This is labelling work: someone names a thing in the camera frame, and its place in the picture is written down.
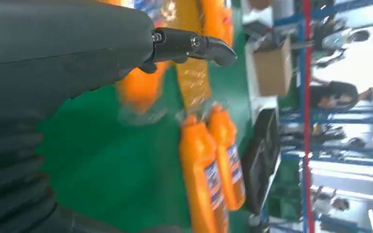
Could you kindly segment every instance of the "cardboard box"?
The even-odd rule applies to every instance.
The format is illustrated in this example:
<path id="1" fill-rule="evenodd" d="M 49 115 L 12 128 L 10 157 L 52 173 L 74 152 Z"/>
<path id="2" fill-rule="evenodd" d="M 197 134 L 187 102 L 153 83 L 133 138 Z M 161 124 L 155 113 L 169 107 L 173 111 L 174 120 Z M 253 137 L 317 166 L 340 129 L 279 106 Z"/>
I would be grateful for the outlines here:
<path id="1" fill-rule="evenodd" d="M 255 71 L 261 96 L 285 96 L 292 77 L 291 44 L 285 39 L 281 47 L 254 53 Z"/>

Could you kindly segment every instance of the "red pole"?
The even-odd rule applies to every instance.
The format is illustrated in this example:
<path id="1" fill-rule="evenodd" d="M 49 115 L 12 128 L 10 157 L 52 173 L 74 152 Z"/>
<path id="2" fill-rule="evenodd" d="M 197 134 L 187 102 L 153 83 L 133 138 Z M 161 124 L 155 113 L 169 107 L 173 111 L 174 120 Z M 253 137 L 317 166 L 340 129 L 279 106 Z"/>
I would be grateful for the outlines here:
<path id="1" fill-rule="evenodd" d="M 311 38 L 311 7 L 309 0 L 303 0 L 303 12 L 305 19 L 305 39 Z M 304 85 L 304 139 L 305 139 L 305 156 L 304 156 L 304 175 L 307 189 L 305 190 L 306 210 L 307 210 L 307 221 L 309 226 L 309 233 L 314 233 L 315 222 L 312 218 L 312 206 L 311 206 L 311 172 L 309 171 L 309 153 L 310 153 L 310 115 L 309 115 L 309 99 L 310 91 L 309 84 L 311 80 L 311 47 L 306 48 L 305 53 L 305 85 Z"/>

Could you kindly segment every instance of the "blue label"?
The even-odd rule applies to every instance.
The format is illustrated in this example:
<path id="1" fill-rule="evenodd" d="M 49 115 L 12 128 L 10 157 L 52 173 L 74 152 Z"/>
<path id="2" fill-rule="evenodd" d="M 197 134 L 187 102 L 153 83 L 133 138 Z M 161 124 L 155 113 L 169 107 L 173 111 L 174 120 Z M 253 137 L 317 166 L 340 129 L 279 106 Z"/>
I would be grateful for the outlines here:
<path id="1" fill-rule="evenodd" d="M 235 144 L 228 148 L 229 165 L 232 171 L 232 181 L 236 183 L 242 177 L 241 162 L 239 161 L 238 149 Z"/>
<path id="2" fill-rule="evenodd" d="M 205 176 L 211 194 L 211 204 L 213 209 L 216 209 L 223 202 L 223 195 L 221 192 L 218 167 L 215 161 L 205 168 Z"/>

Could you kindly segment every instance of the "screw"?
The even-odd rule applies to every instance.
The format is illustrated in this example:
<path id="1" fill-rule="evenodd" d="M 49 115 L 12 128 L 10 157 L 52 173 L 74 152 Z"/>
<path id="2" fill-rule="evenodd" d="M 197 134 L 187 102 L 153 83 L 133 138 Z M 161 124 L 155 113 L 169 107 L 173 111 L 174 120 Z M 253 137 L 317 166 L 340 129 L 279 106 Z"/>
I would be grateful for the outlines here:
<path id="1" fill-rule="evenodd" d="M 152 41 L 153 41 L 154 43 L 160 43 L 160 42 L 162 41 L 162 35 L 159 34 L 159 33 L 154 33 L 154 34 L 152 35 Z"/>
<path id="2" fill-rule="evenodd" d="M 191 45 L 193 47 L 198 47 L 201 44 L 199 38 L 197 36 L 194 36 L 191 38 Z"/>

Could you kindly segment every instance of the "bottle label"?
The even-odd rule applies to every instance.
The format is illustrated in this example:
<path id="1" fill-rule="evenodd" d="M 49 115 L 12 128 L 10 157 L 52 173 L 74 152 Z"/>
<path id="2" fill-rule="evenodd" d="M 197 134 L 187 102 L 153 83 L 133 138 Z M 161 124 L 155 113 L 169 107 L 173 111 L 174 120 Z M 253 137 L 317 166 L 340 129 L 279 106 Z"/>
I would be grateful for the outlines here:
<path id="1" fill-rule="evenodd" d="M 211 204 L 213 209 L 216 209 L 223 201 L 223 195 L 221 192 L 221 182 L 218 174 L 218 167 L 215 161 L 205 168 L 205 176 L 206 180 L 208 181 L 208 188 L 211 194 Z"/>
<path id="2" fill-rule="evenodd" d="M 235 144 L 228 148 L 229 165 L 232 171 L 232 182 L 236 183 L 242 177 L 241 162 L 239 160 L 238 149 Z"/>
<path id="3" fill-rule="evenodd" d="M 227 221 L 229 212 L 225 205 L 218 167 L 215 161 L 205 168 L 205 176 L 211 195 L 211 205 L 214 211 L 215 221 L 217 222 L 217 226 L 220 227 Z"/>

